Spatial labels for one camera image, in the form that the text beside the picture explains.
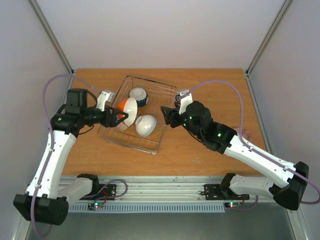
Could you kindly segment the chrome wire dish rack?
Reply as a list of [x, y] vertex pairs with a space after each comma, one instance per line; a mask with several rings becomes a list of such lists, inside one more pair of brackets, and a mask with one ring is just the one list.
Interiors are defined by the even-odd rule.
[[[98, 130], [98, 135], [110, 143], [155, 155], [158, 153], [166, 129], [161, 106], [173, 107], [177, 87], [156, 80], [127, 75], [122, 81], [111, 106], [116, 107], [120, 101], [129, 98], [130, 91], [133, 88], [145, 89], [149, 97], [147, 105], [137, 108], [137, 116], [134, 123], [126, 130], [101, 126]], [[135, 124], [137, 118], [143, 115], [151, 115], [157, 120], [155, 129], [146, 137], [142, 137], [137, 133]]]

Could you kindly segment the teal and white bowl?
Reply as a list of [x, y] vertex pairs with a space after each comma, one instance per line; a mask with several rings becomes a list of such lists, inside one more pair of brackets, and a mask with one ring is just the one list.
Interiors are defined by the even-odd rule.
[[129, 97], [136, 100], [138, 108], [144, 107], [149, 101], [149, 95], [147, 91], [141, 87], [133, 88], [129, 93]]

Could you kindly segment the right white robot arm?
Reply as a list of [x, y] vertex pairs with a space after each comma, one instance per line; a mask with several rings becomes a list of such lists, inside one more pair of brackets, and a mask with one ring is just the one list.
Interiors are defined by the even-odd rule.
[[185, 110], [162, 106], [166, 125], [182, 126], [207, 149], [237, 159], [263, 174], [263, 178], [228, 173], [220, 184], [225, 198], [256, 195], [273, 199], [281, 207], [296, 211], [307, 187], [309, 166], [278, 158], [245, 140], [234, 129], [215, 122], [208, 108], [198, 101]]

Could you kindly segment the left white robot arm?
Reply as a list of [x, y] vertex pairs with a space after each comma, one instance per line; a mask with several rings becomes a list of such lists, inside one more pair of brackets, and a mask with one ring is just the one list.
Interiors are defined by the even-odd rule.
[[49, 134], [43, 157], [24, 194], [16, 194], [14, 207], [23, 218], [32, 223], [61, 225], [69, 206], [78, 200], [97, 199], [104, 189], [96, 175], [81, 173], [75, 181], [59, 189], [66, 159], [75, 144], [80, 130], [99, 124], [106, 128], [118, 126], [121, 113], [106, 103], [113, 101], [115, 93], [102, 91], [94, 97], [94, 106], [88, 106], [91, 92], [82, 88], [67, 91], [66, 102], [49, 121]]

